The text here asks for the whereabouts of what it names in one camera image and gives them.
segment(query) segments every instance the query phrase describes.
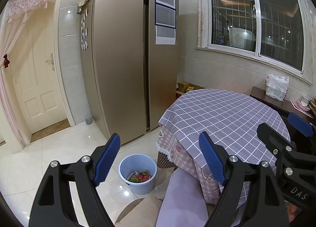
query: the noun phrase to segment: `purple plaid tablecloth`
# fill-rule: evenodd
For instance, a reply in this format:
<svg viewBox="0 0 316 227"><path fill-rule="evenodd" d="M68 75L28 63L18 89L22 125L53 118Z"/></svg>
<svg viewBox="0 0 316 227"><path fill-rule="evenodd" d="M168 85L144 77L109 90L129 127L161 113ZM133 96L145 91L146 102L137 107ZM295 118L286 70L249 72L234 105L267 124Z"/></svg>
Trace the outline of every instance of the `purple plaid tablecloth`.
<svg viewBox="0 0 316 227"><path fill-rule="evenodd" d="M229 155L238 155L244 162L252 164L267 161L272 169L275 168L276 158L257 137L257 127L263 122L290 141L283 120L269 106L245 94L202 89L179 97L164 113L159 124L180 142L196 167L200 167L204 175L211 176L198 144L202 131L206 131L215 144L223 146ZM167 143L167 139L159 139L158 146L168 150L170 146ZM241 203L246 200L248 186L244 185Z"/></svg>

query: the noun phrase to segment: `refrigerator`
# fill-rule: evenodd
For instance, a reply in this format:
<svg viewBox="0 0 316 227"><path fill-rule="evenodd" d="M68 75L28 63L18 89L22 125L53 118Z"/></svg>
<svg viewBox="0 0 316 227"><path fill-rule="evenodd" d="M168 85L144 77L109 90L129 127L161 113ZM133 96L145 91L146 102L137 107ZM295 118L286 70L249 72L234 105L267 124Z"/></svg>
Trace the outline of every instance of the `refrigerator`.
<svg viewBox="0 0 316 227"><path fill-rule="evenodd" d="M178 0L88 0L80 51L90 111L121 144L158 127L175 101Z"/></svg>

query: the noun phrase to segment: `pink curtain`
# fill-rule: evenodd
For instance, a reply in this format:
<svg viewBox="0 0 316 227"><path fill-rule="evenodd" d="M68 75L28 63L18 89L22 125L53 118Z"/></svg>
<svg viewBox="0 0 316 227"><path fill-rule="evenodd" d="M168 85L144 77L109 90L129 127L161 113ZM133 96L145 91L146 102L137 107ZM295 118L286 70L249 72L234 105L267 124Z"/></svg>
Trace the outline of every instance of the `pink curtain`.
<svg viewBox="0 0 316 227"><path fill-rule="evenodd" d="M20 142L23 141L23 138L19 131L19 125L15 118L7 91L4 75L4 57L11 52L25 22L30 18L33 11L39 8L47 8L47 3L54 1L55 0L10 0L0 17L0 103L15 137Z"/></svg>

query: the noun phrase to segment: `blue gripper pad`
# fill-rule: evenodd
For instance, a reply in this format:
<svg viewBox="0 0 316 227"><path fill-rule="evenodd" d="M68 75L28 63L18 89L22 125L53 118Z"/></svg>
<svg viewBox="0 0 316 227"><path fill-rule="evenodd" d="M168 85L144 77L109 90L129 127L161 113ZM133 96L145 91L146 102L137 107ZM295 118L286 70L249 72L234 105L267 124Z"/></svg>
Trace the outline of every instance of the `blue gripper pad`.
<svg viewBox="0 0 316 227"><path fill-rule="evenodd" d="M289 114L288 121L290 125L292 125L305 137L312 137L314 135L313 127L294 113Z"/></svg>
<svg viewBox="0 0 316 227"><path fill-rule="evenodd" d="M96 186L105 181L111 166L116 158L117 153L121 145L119 135L114 135L112 139L108 141L109 145L105 149L103 155L95 165L93 182Z"/></svg>
<svg viewBox="0 0 316 227"><path fill-rule="evenodd" d="M213 175L213 178L220 184L224 185L227 181L224 175L224 166L222 161L219 159L212 145L210 144L208 137L202 132L199 137L200 149L203 153L205 161L209 166L209 169Z"/></svg>

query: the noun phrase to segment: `window pane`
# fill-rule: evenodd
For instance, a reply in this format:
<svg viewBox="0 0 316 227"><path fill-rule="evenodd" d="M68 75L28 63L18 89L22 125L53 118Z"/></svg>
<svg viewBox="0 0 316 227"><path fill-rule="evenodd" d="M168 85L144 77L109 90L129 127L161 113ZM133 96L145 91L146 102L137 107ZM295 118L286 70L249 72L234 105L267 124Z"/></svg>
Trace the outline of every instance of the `window pane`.
<svg viewBox="0 0 316 227"><path fill-rule="evenodd" d="M260 0L261 54L302 70L303 24L297 0Z"/></svg>
<svg viewBox="0 0 316 227"><path fill-rule="evenodd" d="M212 0L212 44L256 51L254 0Z"/></svg>

